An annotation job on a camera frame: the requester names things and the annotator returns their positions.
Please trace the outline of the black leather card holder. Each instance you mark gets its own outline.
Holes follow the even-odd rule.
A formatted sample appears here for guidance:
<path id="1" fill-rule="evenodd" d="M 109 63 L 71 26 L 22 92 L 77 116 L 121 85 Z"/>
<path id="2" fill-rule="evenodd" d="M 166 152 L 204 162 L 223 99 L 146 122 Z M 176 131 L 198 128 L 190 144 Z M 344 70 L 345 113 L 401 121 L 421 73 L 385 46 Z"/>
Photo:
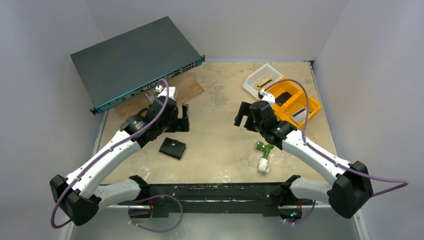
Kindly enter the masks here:
<path id="1" fill-rule="evenodd" d="M 166 137 L 159 148 L 159 152 L 174 159 L 181 160 L 186 147 L 187 145 L 185 143 Z"/>

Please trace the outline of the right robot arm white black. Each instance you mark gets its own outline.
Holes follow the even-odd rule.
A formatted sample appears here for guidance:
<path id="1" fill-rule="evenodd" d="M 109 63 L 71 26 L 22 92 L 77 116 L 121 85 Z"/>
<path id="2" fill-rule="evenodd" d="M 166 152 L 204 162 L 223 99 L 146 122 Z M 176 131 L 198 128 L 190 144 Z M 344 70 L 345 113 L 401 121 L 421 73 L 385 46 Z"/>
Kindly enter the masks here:
<path id="1" fill-rule="evenodd" d="M 293 124 L 277 119 L 269 101 L 243 101 L 234 125 L 240 126 L 243 117 L 247 117 L 244 128 L 259 133 L 268 144 L 297 157 L 324 179 L 292 177 L 280 191 L 284 202 L 292 204 L 298 199 L 315 200 L 329 204 L 337 214 L 350 219 L 373 196 L 371 181 L 365 177 L 369 173 L 365 164 L 339 158 L 303 137 Z"/>

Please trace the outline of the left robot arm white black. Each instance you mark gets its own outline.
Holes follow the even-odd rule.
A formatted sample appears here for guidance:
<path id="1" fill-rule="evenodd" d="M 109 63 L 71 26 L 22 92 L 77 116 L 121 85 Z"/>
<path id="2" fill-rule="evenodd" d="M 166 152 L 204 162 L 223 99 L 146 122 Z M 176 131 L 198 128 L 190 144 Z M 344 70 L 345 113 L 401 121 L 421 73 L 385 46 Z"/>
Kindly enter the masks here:
<path id="1" fill-rule="evenodd" d="M 81 226 L 103 208 L 123 202 L 142 205 L 153 198 L 149 184 L 138 175 L 115 184 L 102 182 L 124 160 L 162 133 L 189 130 L 186 105 L 182 107 L 183 117 L 178 118 L 176 87 L 159 85 L 155 91 L 158 94 L 153 103 L 128 117 L 112 139 L 84 165 L 67 176 L 58 174 L 50 180 L 55 201 L 50 216 L 53 228 L 70 222 Z"/>

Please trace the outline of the black card in yellow bin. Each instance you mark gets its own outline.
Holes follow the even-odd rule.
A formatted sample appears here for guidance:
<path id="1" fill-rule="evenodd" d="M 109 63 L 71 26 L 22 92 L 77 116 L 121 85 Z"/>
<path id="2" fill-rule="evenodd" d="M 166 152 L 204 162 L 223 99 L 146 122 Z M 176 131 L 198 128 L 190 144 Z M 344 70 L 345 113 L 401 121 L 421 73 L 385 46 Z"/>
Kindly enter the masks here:
<path id="1" fill-rule="evenodd" d="M 281 107 L 283 104 L 285 104 L 290 98 L 292 97 L 292 95 L 285 91 L 283 93 L 281 93 L 278 97 L 275 98 L 275 103 Z"/>

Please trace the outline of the gold card in white bin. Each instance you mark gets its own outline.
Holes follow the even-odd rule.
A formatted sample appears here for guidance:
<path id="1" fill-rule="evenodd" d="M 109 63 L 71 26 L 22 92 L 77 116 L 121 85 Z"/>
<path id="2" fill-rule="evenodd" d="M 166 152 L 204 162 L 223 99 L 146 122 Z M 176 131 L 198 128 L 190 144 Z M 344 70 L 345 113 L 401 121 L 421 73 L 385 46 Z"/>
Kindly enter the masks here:
<path id="1" fill-rule="evenodd" d="M 269 85 L 271 85 L 274 81 L 270 77 L 263 77 L 259 81 L 257 81 L 253 86 L 257 91 L 260 91 L 261 89 L 267 88 Z"/>

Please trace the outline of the silver card in yellow bin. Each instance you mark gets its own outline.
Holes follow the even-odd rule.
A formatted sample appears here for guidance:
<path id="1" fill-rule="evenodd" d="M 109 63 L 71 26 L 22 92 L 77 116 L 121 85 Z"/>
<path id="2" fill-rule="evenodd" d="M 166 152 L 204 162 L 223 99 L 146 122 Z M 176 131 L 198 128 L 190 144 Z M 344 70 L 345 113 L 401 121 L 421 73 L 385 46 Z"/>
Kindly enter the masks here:
<path id="1" fill-rule="evenodd" d="M 291 119 L 297 124 L 301 125 L 304 123 L 307 114 L 310 114 L 311 112 L 307 110 L 306 107 L 301 107 L 298 110 L 296 110 L 292 115 Z"/>

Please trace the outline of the wooden board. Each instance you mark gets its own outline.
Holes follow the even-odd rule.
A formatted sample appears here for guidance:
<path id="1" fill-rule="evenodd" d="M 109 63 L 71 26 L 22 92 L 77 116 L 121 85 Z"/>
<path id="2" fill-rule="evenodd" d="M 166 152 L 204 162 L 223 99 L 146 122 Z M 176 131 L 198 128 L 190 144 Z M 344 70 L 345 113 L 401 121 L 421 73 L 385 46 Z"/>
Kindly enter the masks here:
<path id="1" fill-rule="evenodd" d="M 168 83 L 170 87 L 176 87 L 176 102 L 178 106 L 187 103 L 189 100 L 204 92 L 204 89 L 197 82 L 196 75 L 194 73 L 183 73 L 182 75 L 169 80 Z M 115 107 L 114 110 L 117 115 L 124 120 L 127 117 L 135 115 L 139 110 L 147 108 L 151 104 L 148 97 L 153 96 L 153 91 L 150 90 L 147 93 L 148 95 L 142 93 Z"/>

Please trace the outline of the yellow plastic bin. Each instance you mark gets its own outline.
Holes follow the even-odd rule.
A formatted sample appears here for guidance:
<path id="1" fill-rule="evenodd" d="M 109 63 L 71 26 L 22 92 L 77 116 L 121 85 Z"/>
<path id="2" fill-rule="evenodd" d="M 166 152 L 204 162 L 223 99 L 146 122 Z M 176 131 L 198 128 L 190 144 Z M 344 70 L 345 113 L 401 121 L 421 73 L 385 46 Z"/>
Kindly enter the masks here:
<path id="1" fill-rule="evenodd" d="M 301 125 L 296 124 L 292 119 L 291 115 L 297 111 L 298 109 L 307 106 L 306 97 L 304 94 L 304 91 L 295 83 L 292 81 L 284 81 L 282 83 L 279 83 L 277 85 L 274 85 L 270 89 L 267 90 L 267 92 L 274 95 L 274 97 L 278 97 L 283 92 L 289 92 L 292 97 L 282 106 L 278 106 L 276 103 L 272 107 L 274 110 L 274 113 L 276 117 L 281 121 L 287 121 L 294 126 L 296 126 L 298 129 L 302 128 L 304 126 L 304 123 Z M 308 99 L 309 99 L 309 111 L 310 114 L 308 115 L 308 119 L 312 118 L 317 114 L 317 112 L 321 109 L 322 105 L 312 98 L 308 93 Z"/>

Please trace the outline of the white plastic bin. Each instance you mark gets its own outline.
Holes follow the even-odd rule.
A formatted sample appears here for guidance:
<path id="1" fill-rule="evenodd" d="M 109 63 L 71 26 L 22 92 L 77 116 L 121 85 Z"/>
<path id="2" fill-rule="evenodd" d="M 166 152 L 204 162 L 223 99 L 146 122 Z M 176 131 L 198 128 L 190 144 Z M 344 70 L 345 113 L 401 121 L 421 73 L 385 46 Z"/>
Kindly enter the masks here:
<path id="1" fill-rule="evenodd" d="M 242 88 L 255 99 L 258 99 L 260 90 L 267 88 L 276 80 L 280 80 L 283 77 L 284 75 L 282 73 L 266 63 L 246 78 L 242 84 Z"/>

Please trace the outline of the green white pipe fitting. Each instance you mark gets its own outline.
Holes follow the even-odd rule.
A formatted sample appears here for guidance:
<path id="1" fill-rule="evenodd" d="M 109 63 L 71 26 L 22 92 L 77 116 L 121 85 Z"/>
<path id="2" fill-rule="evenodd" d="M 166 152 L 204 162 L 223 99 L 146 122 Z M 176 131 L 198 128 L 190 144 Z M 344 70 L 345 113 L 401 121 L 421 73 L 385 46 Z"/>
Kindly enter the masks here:
<path id="1" fill-rule="evenodd" d="M 262 141 L 257 141 L 255 143 L 255 149 L 262 151 L 263 155 L 258 161 L 258 171 L 263 174 L 267 174 L 270 170 L 269 165 L 269 155 L 271 150 L 274 148 L 273 144 L 265 144 Z"/>

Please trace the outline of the grey blue network switch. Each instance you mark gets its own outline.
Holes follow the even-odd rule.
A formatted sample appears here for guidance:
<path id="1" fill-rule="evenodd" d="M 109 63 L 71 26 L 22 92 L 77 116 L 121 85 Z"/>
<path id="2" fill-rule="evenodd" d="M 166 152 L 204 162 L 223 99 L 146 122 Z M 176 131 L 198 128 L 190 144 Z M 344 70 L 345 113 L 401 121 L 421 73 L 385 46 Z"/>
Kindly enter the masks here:
<path id="1" fill-rule="evenodd" d="M 90 97 L 93 115 L 205 62 L 178 27 L 162 17 L 70 54 Z"/>

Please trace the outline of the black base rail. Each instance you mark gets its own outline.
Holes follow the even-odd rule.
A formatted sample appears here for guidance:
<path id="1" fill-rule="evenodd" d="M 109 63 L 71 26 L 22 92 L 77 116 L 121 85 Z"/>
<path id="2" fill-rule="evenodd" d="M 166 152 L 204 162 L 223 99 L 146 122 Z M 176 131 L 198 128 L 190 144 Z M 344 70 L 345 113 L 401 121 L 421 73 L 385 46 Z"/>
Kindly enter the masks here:
<path id="1" fill-rule="evenodd" d="M 259 214 L 263 217 L 299 219 L 312 200 L 299 200 L 285 182 L 155 183 L 142 190 L 140 202 L 119 206 L 145 209 L 153 218 L 171 213 Z"/>

